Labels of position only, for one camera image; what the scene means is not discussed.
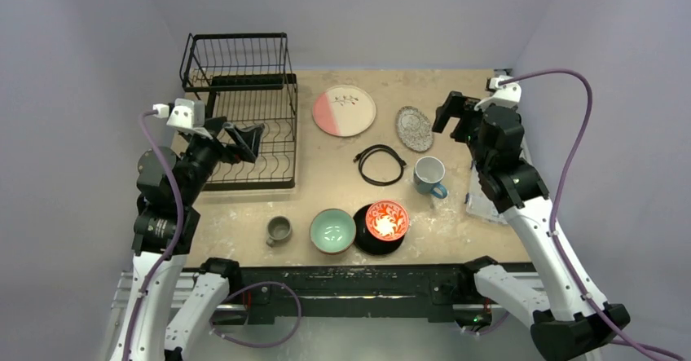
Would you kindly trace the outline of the celadon green bowl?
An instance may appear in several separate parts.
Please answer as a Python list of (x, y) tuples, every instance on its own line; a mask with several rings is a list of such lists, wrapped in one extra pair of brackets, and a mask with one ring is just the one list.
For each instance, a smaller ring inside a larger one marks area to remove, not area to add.
[(354, 243), (356, 224), (342, 209), (325, 209), (314, 217), (309, 233), (311, 243), (321, 253), (336, 255)]

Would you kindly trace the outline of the red floral bowl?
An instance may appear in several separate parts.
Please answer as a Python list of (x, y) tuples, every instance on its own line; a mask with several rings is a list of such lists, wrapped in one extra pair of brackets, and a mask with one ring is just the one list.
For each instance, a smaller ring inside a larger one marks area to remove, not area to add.
[(393, 200), (379, 200), (371, 204), (365, 214), (369, 233), (384, 242), (402, 239), (411, 226), (406, 209)]

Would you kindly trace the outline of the blue mug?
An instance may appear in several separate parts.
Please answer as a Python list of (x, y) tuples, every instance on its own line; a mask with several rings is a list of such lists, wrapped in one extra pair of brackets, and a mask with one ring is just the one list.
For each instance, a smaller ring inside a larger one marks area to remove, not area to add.
[(438, 199), (446, 199), (448, 191), (442, 185), (445, 173), (446, 168), (437, 157), (421, 157), (413, 169), (413, 182), (416, 191)]

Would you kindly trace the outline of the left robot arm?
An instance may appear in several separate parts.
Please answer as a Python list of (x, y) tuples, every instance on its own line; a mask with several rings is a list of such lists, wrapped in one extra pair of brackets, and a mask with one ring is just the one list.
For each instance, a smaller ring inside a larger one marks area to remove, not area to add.
[(194, 209), (218, 163), (254, 163), (263, 124), (239, 127), (225, 117), (208, 119), (209, 132), (186, 133), (178, 155), (149, 141), (138, 162), (138, 215), (134, 220), (133, 288), (112, 360), (180, 359), (181, 348), (165, 348), (175, 286), (190, 253), (200, 220)]

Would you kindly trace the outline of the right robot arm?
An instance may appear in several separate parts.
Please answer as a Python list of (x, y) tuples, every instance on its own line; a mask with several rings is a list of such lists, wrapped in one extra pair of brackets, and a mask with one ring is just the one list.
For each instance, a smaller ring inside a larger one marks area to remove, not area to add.
[(531, 339), (546, 360), (571, 360), (610, 343), (615, 329), (631, 321), (622, 304), (611, 304), (593, 283), (585, 280), (568, 240), (550, 222), (553, 203), (538, 170), (522, 155), (524, 128), (513, 107), (478, 107), (479, 99), (452, 91), (436, 109), (432, 130), (444, 131), (453, 117), (451, 133), (468, 146), (479, 184), (497, 211), (516, 232), (543, 285), (537, 292), (510, 275), (488, 257), (469, 263), (470, 272), (457, 280), (463, 299), (486, 297), (500, 304), (530, 331)]

